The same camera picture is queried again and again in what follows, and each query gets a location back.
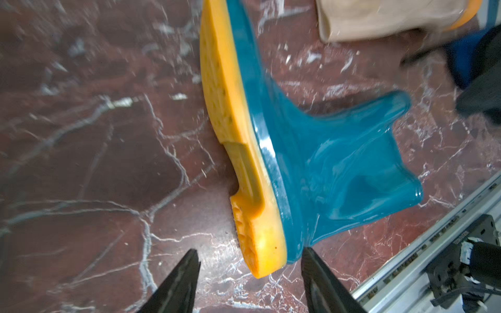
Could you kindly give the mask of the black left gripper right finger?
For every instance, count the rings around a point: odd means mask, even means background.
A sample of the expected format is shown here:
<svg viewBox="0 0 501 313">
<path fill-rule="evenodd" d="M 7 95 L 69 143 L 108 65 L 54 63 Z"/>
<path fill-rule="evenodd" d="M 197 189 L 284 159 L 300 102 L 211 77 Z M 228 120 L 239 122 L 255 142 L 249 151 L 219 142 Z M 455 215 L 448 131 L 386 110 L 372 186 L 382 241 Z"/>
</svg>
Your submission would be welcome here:
<svg viewBox="0 0 501 313">
<path fill-rule="evenodd" d="M 310 247 L 302 252 L 301 275 L 309 312 L 366 312 Z"/>
</svg>

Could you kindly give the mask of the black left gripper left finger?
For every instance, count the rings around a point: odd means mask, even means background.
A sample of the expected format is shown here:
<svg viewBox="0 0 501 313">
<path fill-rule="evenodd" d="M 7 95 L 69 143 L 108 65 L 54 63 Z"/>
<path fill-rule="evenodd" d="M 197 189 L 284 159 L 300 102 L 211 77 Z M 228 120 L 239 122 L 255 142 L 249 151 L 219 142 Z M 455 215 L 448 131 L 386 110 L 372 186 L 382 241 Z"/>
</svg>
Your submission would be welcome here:
<svg viewBox="0 0 501 313">
<path fill-rule="evenodd" d="M 200 267 L 197 250 L 189 249 L 138 312 L 193 312 Z"/>
</svg>

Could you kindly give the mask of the teal rubber boot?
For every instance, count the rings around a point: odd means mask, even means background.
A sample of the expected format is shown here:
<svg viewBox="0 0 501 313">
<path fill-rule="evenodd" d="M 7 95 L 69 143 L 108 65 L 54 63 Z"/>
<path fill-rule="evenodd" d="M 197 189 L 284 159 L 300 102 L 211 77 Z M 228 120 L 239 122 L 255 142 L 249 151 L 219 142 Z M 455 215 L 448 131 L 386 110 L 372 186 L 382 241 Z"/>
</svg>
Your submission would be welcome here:
<svg viewBox="0 0 501 313">
<path fill-rule="evenodd" d="M 392 134 L 410 97 L 394 91 L 328 116 L 301 111 L 261 64 L 240 1 L 205 1 L 200 63 L 207 112 L 239 184 L 231 199 L 256 278 L 303 250 L 422 201 Z"/>
</svg>

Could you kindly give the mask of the beige rubber boot right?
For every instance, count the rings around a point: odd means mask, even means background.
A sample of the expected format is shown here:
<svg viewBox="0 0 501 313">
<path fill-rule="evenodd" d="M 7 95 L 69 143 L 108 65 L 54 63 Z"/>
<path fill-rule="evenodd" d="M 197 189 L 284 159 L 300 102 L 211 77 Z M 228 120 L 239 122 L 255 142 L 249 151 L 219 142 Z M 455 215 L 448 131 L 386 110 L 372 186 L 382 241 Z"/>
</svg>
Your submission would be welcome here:
<svg viewBox="0 0 501 313">
<path fill-rule="evenodd" d="M 469 0 L 319 0 L 320 39 L 325 43 L 379 39 L 408 31 L 450 31 L 469 22 L 482 5 Z"/>
</svg>

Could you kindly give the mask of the aluminium mounting rail frame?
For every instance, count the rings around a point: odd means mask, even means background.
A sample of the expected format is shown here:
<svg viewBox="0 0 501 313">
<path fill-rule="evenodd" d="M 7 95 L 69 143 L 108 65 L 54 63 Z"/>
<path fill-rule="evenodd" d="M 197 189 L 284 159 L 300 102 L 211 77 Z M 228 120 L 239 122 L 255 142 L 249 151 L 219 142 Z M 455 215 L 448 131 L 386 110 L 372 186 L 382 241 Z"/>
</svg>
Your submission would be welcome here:
<svg viewBox="0 0 501 313">
<path fill-rule="evenodd" d="M 368 312 L 416 312 L 422 300 L 431 299 L 425 268 L 482 214 L 491 215 L 500 227 L 500 173 L 400 251 L 352 296 Z"/>
</svg>

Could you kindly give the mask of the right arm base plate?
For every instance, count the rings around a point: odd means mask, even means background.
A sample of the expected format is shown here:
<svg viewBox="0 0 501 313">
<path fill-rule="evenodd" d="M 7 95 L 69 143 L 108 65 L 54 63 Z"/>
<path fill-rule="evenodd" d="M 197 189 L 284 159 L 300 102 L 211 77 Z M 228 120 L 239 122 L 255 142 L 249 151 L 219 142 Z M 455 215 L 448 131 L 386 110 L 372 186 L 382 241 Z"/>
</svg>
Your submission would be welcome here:
<svg viewBox="0 0 501 313">
<path fill-rule="evenodd" d="M 481 215 L 425 269 L 434 299 L 450 308 L 461 298 L 463 310 L 474 312 L 485 297 L 500 295 L 500 239 L 490 215 Z"/>
</svg>

